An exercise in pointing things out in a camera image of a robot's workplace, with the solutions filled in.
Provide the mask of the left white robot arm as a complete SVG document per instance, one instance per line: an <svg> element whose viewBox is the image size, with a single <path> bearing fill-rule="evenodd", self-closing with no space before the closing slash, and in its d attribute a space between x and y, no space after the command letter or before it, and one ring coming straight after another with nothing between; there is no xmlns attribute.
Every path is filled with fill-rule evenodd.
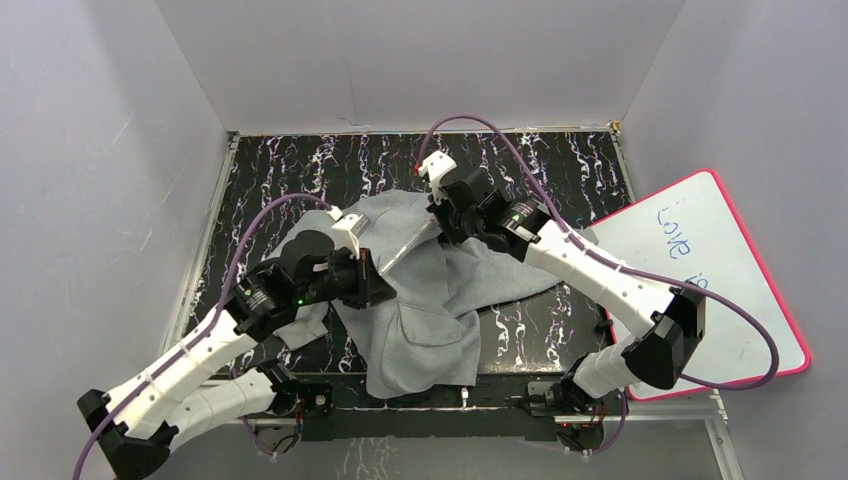
<svg viewBox="0 0 848 480"><path fill-rule="evenodd" d="M195 330L147 369L104 392L92 389L77 407L118 479L146 479L180 446L238 417L269 412L326 416L332 388L303 381L277 361L265 361L214 388L203 383L299 310L339 301L365 309L395 298L371 252L357 243L338 246L304 230L279 256L256 265Z"/></svg>

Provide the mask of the grey zip-up jacket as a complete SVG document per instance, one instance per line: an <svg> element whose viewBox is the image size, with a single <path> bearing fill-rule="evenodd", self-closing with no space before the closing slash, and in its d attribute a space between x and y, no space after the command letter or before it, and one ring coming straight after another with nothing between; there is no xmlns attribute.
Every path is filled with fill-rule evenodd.
<svg viewBox="0 0 848 480"><path fill-rule="evenodd" d="M424 193L389 190L346 208L367 223L358 238L370 249L394 299L358 310L338 301L302 308L275 331L291 351L323 337L323 318L335 310L366 363L366 390L378 399L424 392L435 385L476 383L479 310L521 300L559 279L470 238L454 246L439 231L419 233L431 216Z"/></svg>

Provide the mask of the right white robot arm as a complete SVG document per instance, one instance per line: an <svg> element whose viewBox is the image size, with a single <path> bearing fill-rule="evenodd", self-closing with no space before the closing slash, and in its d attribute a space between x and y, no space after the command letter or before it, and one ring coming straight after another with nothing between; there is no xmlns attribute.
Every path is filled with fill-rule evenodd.
<svg viewBox="0 0 848 480"><path fill-rule="evenodd" d="M546 206L506 197L478 168L427 163L417 173L430 188L427 210L448 241L475 238L553 275L610 311L629 332L581 356L558 385L531 394L532 407L587 414L614 390L637 383L668 390L676 384L704 335L702 295L606 266L609 255L582 236L563 232Z"/></svg>

